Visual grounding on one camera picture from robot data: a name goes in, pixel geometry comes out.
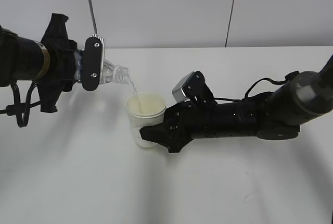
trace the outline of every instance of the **white cup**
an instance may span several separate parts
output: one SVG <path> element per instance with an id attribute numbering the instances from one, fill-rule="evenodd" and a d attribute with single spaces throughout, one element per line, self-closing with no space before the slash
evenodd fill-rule
<path id="1" fill-rule="evenodd" d="M 163 122 L 164 112 L 167 107 L 164 99 L 155 93 L 142 92 L 131 96 L 126 100 L 126 109 L 129 113 L 131 130 L 134 140 L 141 147 L 153 147 L 154 142 L 141 138 L 140 129 L 145 126 L 152 126 Z"/>

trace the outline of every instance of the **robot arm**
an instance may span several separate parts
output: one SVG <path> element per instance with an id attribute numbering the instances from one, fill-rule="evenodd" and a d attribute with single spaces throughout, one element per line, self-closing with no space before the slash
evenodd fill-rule
<path id="1" fill-rule="evenodd" d="M 218 104 L 200 71 L 192 72 L 174 88 L 177 104 L 168 108 L 164 122 L 140 130 L 144 140 L 180 152 L 193 139 L 256 136 L 286 140 L 298 136 L 300 125 L 333 109 L 333 57 L 319 72 L 293 72 L 275 92 L 264 92 L 231 103 Z"/>
<path id="2" fill-rule="evenodd" d="M 113 64 L 104 62 L 104 39 L 93 34 L 85 42 L 84 50 L 68 39 L 68 17 L 52 14 L 40 42 L 19 37 L 0 26 L 0 86 L 12 88 L 14 104 L 0 114 L 16 116 L 19 127 L 28 124 L 30 108 L 40 105 L 41 112 L 54 113 L 62 92 L 69 92 L 78 82 L 87 91 L 111 81 Z M 27 98 L 21 103 L 17 81 L 32 81 Z M 31 104 L 31 94 L 38 89 L 40 101 Z"/>

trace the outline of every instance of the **cable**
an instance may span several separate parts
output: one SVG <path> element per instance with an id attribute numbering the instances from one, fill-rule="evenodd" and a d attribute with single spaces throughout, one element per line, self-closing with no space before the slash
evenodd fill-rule
<path id="1" fill-rule="evenodd" d="M 91 15 L 92 21 L 93 21 L 94 32 L 95 32 L 95 34 L 97 34 L 97 26 L 96 26 L 96 20 L 95 20 L 92 0 L 88 0 L 88 3 L 89 3 L 90 15 Z"/>
<path id="2" fill-rule="evenodd" d="M 214 100 L 227 101 L 227 102 L 238 102 L 238 101 L 240 101 L 238 99 L 230 99 L 230 98 L 223 98 L 223 97 L 216 97 L 216 98 L 214 98 Z"/>
<path id="3" fill-rule="evenodd" d="M 248 90 L 247 92 L 245 93 L 245 96 L 244 98 L 248 98 L 249 97 L 249 94 L 251 92 L 251 90 L 261 81 L 268 81 L 274 85 L 283 85 L 283 84 L 286 84 L 288 82 L 288 80 L 284 80 L 284 81 L 274 81 L 273 79 L 271 78 L 262 78 L 260 80 L 258 80 L 257 82 L 255 82 Z"/>
<path id="4" fill-rule="evenodd" d="M 231 19 L 233 17 L 234 3 L 235 3 L 235 0 L 233 0 L 232 5 L 231 5 L 231 11 L 230 11 L 230 18 L 229 18 L 229 23 L 228 23 L 227 36 L 225 38 L 225 45 L 224 45 L 224 47 L 226 47 L 226 48 L 227 48 L 227 44 L 228 44 L 229 31 L 230 31 L 230 26 L 231 26 Z"/>
<path id="5" fill-rule="evenodd" d="M 41 104 L 41 101 L 30 104 L 30 108 L 36 107 Z"/>
<path id="6" fill-rule="evenodd" d="M 25 98 L 25 103 L 24 104 L 24 113 L 23 113 L 23 116 L 22 116 L 22 113 L 21 113 L 21 99 L 20 99 L 20 91 L 19 91 L 19 87 L 17 86 L 16 83 L 14 84 L 11 84 L 11 89 L 12 89 L 12 93 L 13 93 L 13 96 L 14 96 L 14 111 L 15 111 L 15 116 L 16 116 L 16 122 L 17 122 L 17 125 L 22 128 L 22 127 L 25 127 L 28 125 L 28 121 L 29 121 L 29 116 L 30 116 L 30 108 L 32 107 L 31 104 L 30 104 L 30 101 L 31 101 L 31 95 L 32 95 L 32 92 L 33 90 L 35 89 L 35 87 L 37 87 L 37 82 L 32 82 L 29 89 L 28 89 L 28 92 L 27 92 L 27 96 Z"/>

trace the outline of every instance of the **white table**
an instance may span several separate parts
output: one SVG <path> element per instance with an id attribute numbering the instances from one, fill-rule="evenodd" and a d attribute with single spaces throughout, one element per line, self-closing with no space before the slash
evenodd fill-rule
<path id="1" fill-rule="evenodd" d="M 160 93 L 200 70 L 215 96 L 241 98 L 262 77 L 320 70 L 333 47 L 109 49 L 139 91 Z M 275 90 L 262 82 L 253 91 Z M 0 108 L 12 104 L 1 90 Z M 59 112 L 32 110 L 27 128 L 0 116 L 0 223 L 330 223 L 333 113 L 290 141 L 194 140 L 179 154 L 131 139 L 131 91 L 75 85 Z"/>

